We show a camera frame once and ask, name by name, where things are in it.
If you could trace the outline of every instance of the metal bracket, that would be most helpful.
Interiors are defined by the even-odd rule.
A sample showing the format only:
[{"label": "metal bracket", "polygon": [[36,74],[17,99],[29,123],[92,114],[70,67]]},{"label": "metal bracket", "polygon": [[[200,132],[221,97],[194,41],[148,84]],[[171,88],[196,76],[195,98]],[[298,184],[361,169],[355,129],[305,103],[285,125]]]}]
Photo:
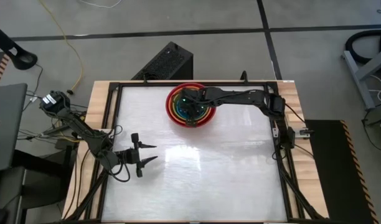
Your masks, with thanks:
[{"label": "metal bracket", "polygon": [[278,128],[273,128],[272,129],[272,135],[274,138],[279,137],[279,129]]},{"label": "metal bracket", "polygon": [[294,128],[294,131],[296,133],[296,139],[309,139],[309,137],[311,137],[311,133],[314,132],[308,128]]}]

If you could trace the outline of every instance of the black box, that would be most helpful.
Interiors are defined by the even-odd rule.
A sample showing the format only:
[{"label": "black box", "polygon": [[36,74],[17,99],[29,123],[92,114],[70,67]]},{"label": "black box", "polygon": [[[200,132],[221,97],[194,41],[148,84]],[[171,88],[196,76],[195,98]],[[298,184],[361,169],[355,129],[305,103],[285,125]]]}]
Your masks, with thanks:
[{"label": "black box", "polygon": [[170,42],[131,80],[193,80],[193,54]]}]

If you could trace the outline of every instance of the metal stand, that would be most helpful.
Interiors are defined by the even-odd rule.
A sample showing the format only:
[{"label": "metal stand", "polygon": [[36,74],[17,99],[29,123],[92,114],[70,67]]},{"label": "metal stand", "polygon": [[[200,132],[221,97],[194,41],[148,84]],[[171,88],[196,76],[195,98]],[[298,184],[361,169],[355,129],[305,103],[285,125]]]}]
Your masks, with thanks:
[{"label": "metal stand", "polygon": [[19,70],[29,69],[37,63],[37,56],[35,54],[30,53],[18,46],[1,29],[0,49],[9,56],[15,68]]},{"label": "metal stand", "polygon": [[355,60],[352,58],[348,50],[343,52],[342,57],[346,61],[347,66],[351,71],[351,75],[354,78],[355,84],[357,85],[359,93],[365,103],[366,110],[376,108],[375,103],[369,93],[366,79],[381,68],[381,52],[360,68],[357,66]]}]

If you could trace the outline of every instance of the wooden edge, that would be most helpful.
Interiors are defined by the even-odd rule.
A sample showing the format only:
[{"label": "wooden edge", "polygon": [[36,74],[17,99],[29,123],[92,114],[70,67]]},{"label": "wooden edge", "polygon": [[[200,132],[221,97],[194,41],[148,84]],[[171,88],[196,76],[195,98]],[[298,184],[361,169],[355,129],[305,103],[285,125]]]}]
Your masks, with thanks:
[{"label": "wooden edge", "polygon": [[192,220],[145,220],[145,221],[140,221],[140,220],[128,220],[128,221],[106,221],[106,222],[101,222],[103,223],[277,223],[277,224],[285,224],[287,221],[286,220],[252,220],[252,221],[245,221],[245,220],[230,220],[230,221],[222,221],[222,220],[201,220],[201,221],[192,221]]},{"label": "wooden edge", "polygon": [[[106,105],[106,99],[108,96],[108,89],[109,89],[109,82],[95,82],[92,93],[91,93],[91,98],[90,102],[88,104],[88,109],[87,109],[87,115],[85,117],[85,122],[93,129],[100,129],[102,126],[102,120],[103,120],[103,113],[105,111],[105,105]],[[68,188],[67,196],[66,196],[66,201],[65,201],[65,206],[63,208],[63,215],[62,218],[65,216],[67,213],[67,210],[70,207],[70,210],[68,212],[68,216],[70,216],[74,210],[77,207],[77,201],[79,203],[82,201],[82,199],[86,196],[88,191],[90,190],[90,183],[91,183],[91,177],[92,177],[92,172],[93,172],[93,165],[95,162],[95,159],[90,153],[87,154],[87,157],[84,159],[83,158],[85,153],[88,151],[88,145],[85,141],[81,141],[80,144],[78,145],[78,150],[77,150],[77,158],[76,158],[76,164],[77,168],[73,169],[72,172],[72,177],[70,179],[70,185]],[[80,181],[80,167],[81,163],[83,162],[83,169],[82,169],[82,184],[80,187],[80,200],[78,200],[78,184]],[[76,181],[76,189],[74,188],[74,183],[75,183],[75,176],[77,175],[77,181]]]},{"label": "wooden edge", "polygon": [[[298,98],[296,84],[293,82],[278,83],[279,94],[286,100],[286,103],[304,119],[301,103]],[[303,128],[305,124],[288,108],[285,108],[285,116],[288,125],[292,128]],[[313,154],[309,140],[296,139],[295,144]],[[329,217],[326,203],[323,196],[321,182],[316,169],[315,160],[302,149],[295,147],[291,150],[293,156],[294,169],[296,170],[297,181],[300,191],[307,198],[308,202],[316,211],[324,217]],[[291,211],[293,217],[298,218],[298,209],[293,191],[288,187]]]},{"label": "wooden edge", "polygon": [[[112,81],[95,81],[96,83],[111,83],[111,82],[119,82],[119,83],[143,83],[143,80],[112,80]],[[235,82],[235,83],[243,83],[244,80],[149,80],[148,83],[185,83],[185,82]],[[294,83],[294,80],[249,80],[249,83],[261,83],[261,82],[277,82],[277,83]]]}]

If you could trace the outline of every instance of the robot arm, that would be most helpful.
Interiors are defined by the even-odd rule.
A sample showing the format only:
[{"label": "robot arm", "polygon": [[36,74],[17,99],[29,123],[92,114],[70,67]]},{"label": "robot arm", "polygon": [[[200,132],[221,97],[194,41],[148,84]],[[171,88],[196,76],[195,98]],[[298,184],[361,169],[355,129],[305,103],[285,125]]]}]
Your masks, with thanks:
[{"label": "robot arm", "polygon": [[113,142],[109,138],[109,134],[103,131],[90,128],[82,121],[76,113],[70,109],[70,99],[61,91],[51,91],[44,97],[40,103],[40,108],[47,116],[62,120],[70,128],[73,129],[81,138],[87,142],[90,152],[100,164],[110,170],[116,165],[136,164],[136,174],[142,177],[142,168],[157,157],[151,157],[141,160],[139,157],[139,148],[155,147],[143,144],[139,141],[137,133],[131,135],[134,148],[124,151],[113,152]]},{"label": "robot arm", "polygon": [[285,122],[285,99],[279,95],[262,90],[223,91],[217,87],[201,90],[184,88],[180,92],[179,106],[188,115],[186,124],[196,126],[196,117],[203,107],[217,107],[222,104],[254,105],[267,117],[276,122],[280,143],[284,147],[294,148],[295,133]]}]

